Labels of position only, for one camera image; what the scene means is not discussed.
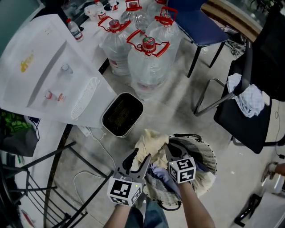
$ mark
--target white towel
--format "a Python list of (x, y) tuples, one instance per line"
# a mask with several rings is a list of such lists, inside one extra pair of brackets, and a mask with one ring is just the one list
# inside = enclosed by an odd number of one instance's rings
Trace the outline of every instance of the white towel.
[[(241, 75), (238, 73), (228, 77), (227, 87), (229, 93), (235, 89), (240, 80)], [(258, 116), (264, 108), (262, 92), (255, 85), (249, 85), (242, 94), (235, 97), (235, 100), (242, 113), (249, 118)]]

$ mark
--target beige cloth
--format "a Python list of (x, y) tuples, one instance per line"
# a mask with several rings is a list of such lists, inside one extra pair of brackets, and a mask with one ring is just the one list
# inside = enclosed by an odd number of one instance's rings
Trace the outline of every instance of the beige cloth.
[(164, 149), (161, 149), (161, 147), (165, 143), (168, 144), (168, 138), (169, 136), (166, 134), (145, 129), (135, 145), (135, 148), (138, 148), (138, 153), (134, 159), (142, 163), (145, 157), (151, 154), (151, 163), (156, 164), (157, 167), (167, 169), (167, 158)]

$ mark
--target woven basket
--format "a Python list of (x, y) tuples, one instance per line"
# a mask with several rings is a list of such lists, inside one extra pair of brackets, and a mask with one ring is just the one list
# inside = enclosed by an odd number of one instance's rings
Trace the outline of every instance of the woven basket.
[[(212, 174), (217, 172), (217, 160), (214, 151), (209, 144), (202, 141), (202, 138), (196, 134), (174, 134), (169, 136), (169, 141), (178, 140), (186, 149), (191, 151), (192, 157), (204, 164)], [(181, 206), (180, 197), (161, 181), (151, 169), (148, 170), (146, 177), (146, 186), (143, 192), (153, 201), (167, 211), (178, 210)]]

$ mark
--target concrete floor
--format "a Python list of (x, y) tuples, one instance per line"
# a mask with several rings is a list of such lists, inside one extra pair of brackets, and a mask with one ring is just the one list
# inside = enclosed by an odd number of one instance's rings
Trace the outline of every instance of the concrete floor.
[[(214, 185), (200, 199), (212, 216), (216, 227), (228, 228), (231, 227), (234, 218), (241, 211), (248, 197), (260, 186), (262, 171), (266, 163), (273, 158), (273, 148), (265, 148), (259, 155), (256, 155), (246, 147), (233, 145), (230, 142), (231, 135), (213, 120), (215, 110), (200, 117), (193, 115), (193, 107), (207, 80), (216, 77), (225, 82), (231, 61), (235, 59), (230, 50), (224, 47), (216, 63), (210, 69), (208, 65), (218, 47), (219, 44), (210, 46), (206, 54), (199, 56), (194, 72), (189, 79), (186, 75), (196, 46), (187, 40), (182, 40), (174, 67), (169, 72), (168, 81), (152, 100), (143, 102), (144, 113), (129, 136), (121, 139), (107, 133), (101, 142), (112, 156), (120, 156), (134, 147), (145, 128), (165, 134), (193, 133), (201, 135), (216, 153), (218, 171)], [(111, 73), (110, 68), (106, 70), (104, 77), (116, 93), (127, 91), (135, 94), (133, 89), (124, 84), (121, 78)], [(223, 88), (219, 85), (211, 85), (206, 93), (202, 108), (219, 99), (222, 91)], [(275, 140), (278, 131), (278, 120), (274, 118), (277, 106), (278, 103), (273, 101), (267, 137), (271, 141)], [(285, 105), (282, 103), (280, 104), (280, 116), (281, 121), (285, 119)], [(279, 138), (283, 132), (285, 132), (285, 125), (281, 122)], [(100, 145), (92, 138), (86, 138), (76, 126), (73, 127), (67, 143), (73, 140), (77, 141), (74, 148), (95, 167), (106, 174), (113, 169), (112, 161)], [(59, 187), (59, 192), (65, 194), (71, 203), (74, 200), (79, 201), (74, 189), (73, 177), (84, 170), (92, 172), (70, 151), (62, 153), (54, 183)], [(102, 179), (88, 174), (81, 174), (75, 180), (78, 192), (84, 201), (101, 182)], [(102, 224), (105, 224), (114, 209), (114, 205), (107, 199), (106, 190), (107, 184), (87, 207), (87, 211), (97, 221), (88, 215), (77, 227), (103, 227)], [(57, 202), (68, 213), (74, 214), (74, 211), (66, 207), (59, 199)], [(187, 227), (183, 207), (174, 212), (165, 212), (165, 214), (169, 227)]]

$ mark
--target shoe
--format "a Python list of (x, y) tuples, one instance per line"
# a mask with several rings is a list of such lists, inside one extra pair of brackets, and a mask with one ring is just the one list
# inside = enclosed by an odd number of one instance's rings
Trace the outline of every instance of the shoe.
[(261, 178), (261, 182), (264, 182), (265, 179), (266, 179), (268, 176), (269, 176), (269, 179), (270, 179), (270, 180), (273, 179), (273, 177), (274, 177), (274, 175), (275, 175), (275, 172), (269, 171), (269, 166), (270, 166), (271, 164), (277, 165), (278, 163), (277, 163), (277, 162), (269, 162), (269, 163), (266, 165), (266, 167), (265, 167), (265, 169), (264, 169), (264, 171), (263, 171), (263, 175), (262, 175), (262, 178)]

